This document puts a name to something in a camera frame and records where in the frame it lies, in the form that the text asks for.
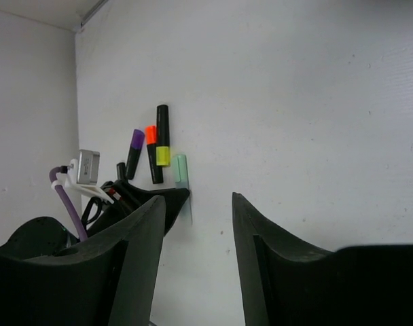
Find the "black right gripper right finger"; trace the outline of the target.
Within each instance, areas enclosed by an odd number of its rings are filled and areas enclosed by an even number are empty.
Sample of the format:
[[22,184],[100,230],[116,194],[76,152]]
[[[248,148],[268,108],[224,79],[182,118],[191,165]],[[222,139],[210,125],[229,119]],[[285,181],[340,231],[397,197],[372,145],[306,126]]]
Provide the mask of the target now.
[[327,251],[232,196],[247,325],[413,325],[413,244]]

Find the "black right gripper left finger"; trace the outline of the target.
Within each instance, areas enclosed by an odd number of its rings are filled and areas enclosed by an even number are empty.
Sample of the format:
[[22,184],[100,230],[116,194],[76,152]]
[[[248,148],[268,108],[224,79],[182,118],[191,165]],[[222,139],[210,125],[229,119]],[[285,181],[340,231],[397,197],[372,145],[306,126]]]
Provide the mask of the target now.
[[154,196],[55,255],[0,255],[0,325],[147,325],[165,210]]

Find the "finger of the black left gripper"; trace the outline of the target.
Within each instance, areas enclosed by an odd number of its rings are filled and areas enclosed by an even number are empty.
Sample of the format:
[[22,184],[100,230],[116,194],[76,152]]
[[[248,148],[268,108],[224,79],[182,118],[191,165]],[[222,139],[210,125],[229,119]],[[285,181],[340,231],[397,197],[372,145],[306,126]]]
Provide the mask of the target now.
[[123,220],[154,196],[162,196],[165,199],[164,235],[167,235],[175,224],[184,204],[190,198],[190,190],[187,188],[145,190],[137,188],[125,180],[118,180],[114,183],[108,181],[102,186],[102,189],[114,199],[114,202],[108,204],[100,217],[88,228],[88,237]]

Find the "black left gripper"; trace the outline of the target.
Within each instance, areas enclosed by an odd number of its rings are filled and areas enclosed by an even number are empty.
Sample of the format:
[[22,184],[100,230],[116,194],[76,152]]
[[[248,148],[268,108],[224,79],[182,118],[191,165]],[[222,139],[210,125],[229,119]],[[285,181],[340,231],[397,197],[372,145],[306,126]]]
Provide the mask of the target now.
[[[121,221],[141,206],[142,190],[127,181],[108,181],[101,189],[113,203],[92,197],[84,212],[81,223],[91,237]],[[0,255],[14,259],[53,255],[80,242],[68,229],[53,217],[36,217],[21,225],[0,246]]]

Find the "mint green pastel highlighter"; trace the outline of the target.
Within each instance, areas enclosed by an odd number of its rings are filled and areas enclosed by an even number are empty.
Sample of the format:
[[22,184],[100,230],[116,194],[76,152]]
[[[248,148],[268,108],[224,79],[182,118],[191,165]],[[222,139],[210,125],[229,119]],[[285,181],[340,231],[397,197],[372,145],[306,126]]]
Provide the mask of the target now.
[[[186,155],[182,153],[175,155],[171,160],[171,168],[173,170],[175,187],[177,189],[190,189]],[[189,193],[189,197],[185,201],[179,215],[187,224],[192,225],[191,193]]]

